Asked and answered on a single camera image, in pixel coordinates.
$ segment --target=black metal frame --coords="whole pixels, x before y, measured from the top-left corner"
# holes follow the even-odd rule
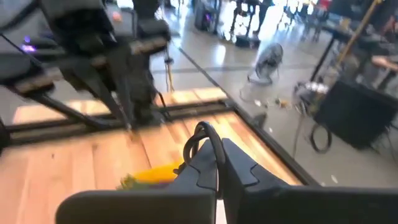
[[[61,102],[51,99],[55,104],[49,106],[48,101],[39,101],[43,105],[57,110],[66,115],[66,119],[52,121],[34,122],[26,124],[4,125],[0,120],[1,147],[19,146],[41,141],[81,136],[95,132],[122,129],[124,124],[118,121],[112,114],[98,114],[90,116],[82,114],[69,108]],[[232,111],[234,107],[228,100],[216,100],[204,103],[190,103],[185,105],[167,106],[154,108],[155,114],[159,115],[161,123],[173,122],[195,116],[217,114]],[[159,125],[155,123],[136,123],[133,129]]]

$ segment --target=metal stand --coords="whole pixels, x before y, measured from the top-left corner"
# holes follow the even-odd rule
[[[326,60],[326,58],[327,58],[327,56],[328,56],[328,54],[330,52],[331,47],[335,43],[335,40],[336,40],[335,36],[333,35],[331,37],[330,41],[329,41],[328,46],[326,47],[325,51],[323,52],[323,54],[322,54],[322,56],[321,56],[321,58],[320,58],[320,60],[319,60],[319,62],[317,64],[317,66],[315,66],[315,69],[312,72],[312,75],[311,75],[311,78],[310,78],[310,82],[314,82],[315,81],[319,70],[322,68],[323,63],[325,62],[325,60]]]

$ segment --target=black machine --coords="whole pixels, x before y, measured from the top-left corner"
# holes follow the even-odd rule
[[[195,3],[195,27],[212,34],[218,33],[222,0],[197,0]]]
[[[167,23],[155,19],[157,0],[134,1],[129,10],[131,28],[119,32],[102,0],[34,0],[0,34],[20,53],[0,54],[0,85],[63,114],[66,119],[6,126],[0,119],[0,152],[19,144],[115,128],[136,129],[198,114],[231,110],[224,101],[157,107],[162,95],[154,87],[150,56],[165,52],[170,42]],[[50,33],[25,40],[20,49],[4,33],[40,9]],[[77,91],[87,91],[110,110],[88,116],[50,97],[54,82],[66,80]]]
[[[320,103],[314,119],[354,148],[366,149],[386,132],[397,112],[395,98],[355,82],[338,80]]]
[[[171,184],[72,195],[59,206],[56,224],[214,224],[217,199],[224,200],[228,224],[398,221],[397,190],[290,186],[206,122],[198,124],[183,156]]]

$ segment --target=table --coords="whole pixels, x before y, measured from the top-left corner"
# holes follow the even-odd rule
[[[326,60],[326,57],[329,54],[329,51],[333,44],[335,43],[336,40],[339,40],[340,42],[347,43],[352,35],[354,34],[354,31],[345,29],[341,27],[338,24],[332,23],[332,22],[325,22],[322,25],[322,29],[331,33],[331,39],[323,52],[320,60],[318,61],[317,65],[315,66],[314,71],[312,72],[312,76],[310,78],[311,82],[315,81],[315,78],[318,75],[319,70],[321,69],[323,63]],[[370,35],[370,36],[360,36],[357,39],[357,43],[359,44],[359,47],[361,48],[367,48],[367,49],[374,49],[375,47],[379,48],[379,43],[381,41],[384,41],[384,39],[377,34]],[[361,62],[361,65],[359,67],[362,67],[364,64],[364,60]]]
[[[223,99],[226,95],[219,88],[206,88],[176,91],[164,98],[168,105],[177,105]],[[68,104],[86,114],[107,111],[102,103],[92,100]],[[60,118],[62,115],[48,108],[30,105],[17,109],[14,123]],[[209,121],[222,138],[230,138],[282,180],[302,184],[236,113],[226,112],[140,129],[132,139],[118,130],[6,148],[0,157],[1,223],[54,223],[58,205],[71,194],[115,189],[126,174],[180,161],[183,145],[201,120]],[[218,217],[217,223],[225,223],[222,203]]]

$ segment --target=concrete floor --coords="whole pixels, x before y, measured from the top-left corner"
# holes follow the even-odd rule
[[[224,13],[230,17],[232,12]],[[329,40],[327,34],[322,34],[318,43],[300,42],[302,27],[294,26],[290,30],[276,30],[275,21],[280,18],[280,8],[269,9],[260,33],[262,46],[271,42],[278,42],[284,48],[284,61],[279,69],[280,78],[272,86],[258,90],[258,99],[266,100],[275,97],[291,99],[292,87],[297,81],[308,80],[311,72],[320,58]],[[234,45],[220,42],[217,37],[199,32],[193,27],[193,17],[189,9],[182,7],[179,16],[167,14],[171,28],[180,32],[181,37],[174,38],[170,46],[170,54],[174,58],[173,65],[174,86],[176,90],[210,87],[213,84],[197,69],[209,74],[234,100],[236,100],[249,114],[255,115],[263,111],[262,108],[243,102],[239,91],[246,83],[246,75],[254,65],[257,50],[239,49]],[[19,30],[7,34],[12,40],[20,42],[26,34],[32,35],[32,26],[37,19],[32,18]],[[2,51],[12,50],[0,41]],[[152,59],[152,71],[156,87],[165,91],[165,73],[163,55]],[[0,88],[0,114],[5,123],[12,121],[12,116],[18,106],[31,102],[22,101]],[[57,90],[53,97],[59,100],[89,98],[87,94],[76,93],[66,82],[57,83]],[[265,130],[273,136],[285,150],[292,155],[294,150],[294,136],[299,122],[299,115],[295,110],[281,110],[275,107],[268,109],[269,118]],[[397,167],[389,153],[377,154],[374,151],[357,151],[334,137],[332,149],[327,154],[317,154],[306,141],[313,121],[305,119],[297,144],[295,159],[309,174],[322,185],[329,186],[357,186],[357,187],[397,187]]]

